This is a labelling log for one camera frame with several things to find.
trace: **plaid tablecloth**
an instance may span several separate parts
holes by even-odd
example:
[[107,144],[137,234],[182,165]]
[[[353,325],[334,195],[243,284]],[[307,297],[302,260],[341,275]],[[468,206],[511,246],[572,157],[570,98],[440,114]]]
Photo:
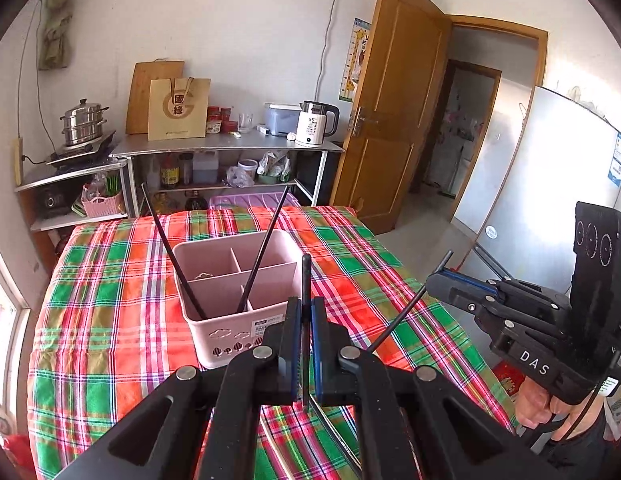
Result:
[[[265,230],[270,209],[178,213],[162,218],[171,244]],[[284,208],[277,227],[313,256],[313,295],[329,319],[367,346],[420,284],[345,208]],[[435,365],[501,424],[512,428],[505,391],[460,326],[430,298],[378,351],[401,368]],[[50,282],[38,320],[28,379],[31,447],[50,479],[165,377],[196,364],[180,312],[172,265],[151,218],[75,229]],[[354,478],[316,415],[299,406],[262,408],[295,478]],[[347,408],[327,410],[357,451]],[[264,434],[255,478],[285,478]]]

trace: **human hand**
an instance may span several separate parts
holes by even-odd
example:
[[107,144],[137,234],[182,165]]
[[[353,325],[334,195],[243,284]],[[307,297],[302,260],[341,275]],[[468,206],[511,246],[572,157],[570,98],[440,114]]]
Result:
[[[527,428],[534,429],[539,424],[546,424],[549,422],[556,414],[567,414],[568,416],[564,424],[551,436],[553,440],[559,440],[569,431],[575,420],[577,420],[588,402],[588,399],[590,399],[590,396],[584,399],[579,405],[571,406],[570,404],[562,402],[557,397],[551,397],[549,392],[527,377],[522,386],[520,386],[517,399],[515,400],[515,416],[520,424],[523,424]],[[569,438],[574,438],[593,426],[603,405],[604,397],[597,396],[588,409],[587,414],[582,418]]]

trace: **paper bag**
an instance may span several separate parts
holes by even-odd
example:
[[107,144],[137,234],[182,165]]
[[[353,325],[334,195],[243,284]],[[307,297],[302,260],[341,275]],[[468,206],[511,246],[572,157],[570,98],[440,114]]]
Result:
[[210,79],[157,79],[150,82],[148,140],[206,137]]

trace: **metal screw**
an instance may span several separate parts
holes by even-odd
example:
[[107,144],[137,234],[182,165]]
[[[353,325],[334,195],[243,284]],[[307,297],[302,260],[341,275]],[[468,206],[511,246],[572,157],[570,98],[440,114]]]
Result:
[[197,368],[194,366],[182,366],[177,369],[177,379],[180,381],[190,381],[197,375]]
[[437,371],[430,366],[420,366],[415,369],[415,375],[422,381],[430,383],[437,378]]
[[268,359],[271,355],[273,355],[273,349],[270,346],[260,345],[253,349],[255,359]]
[[341,355],[344,359],[348,359],[352,361],[353,359],[357,359],[362,352],[356,346],[345,346],[339,351],[339,355]]

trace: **door panel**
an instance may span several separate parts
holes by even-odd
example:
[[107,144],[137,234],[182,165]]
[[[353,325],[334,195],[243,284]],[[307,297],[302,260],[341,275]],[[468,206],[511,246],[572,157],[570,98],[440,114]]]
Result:
[[395,227],[433,118],[450,32],[430,0],[377,0],[331,196],[376,234]]

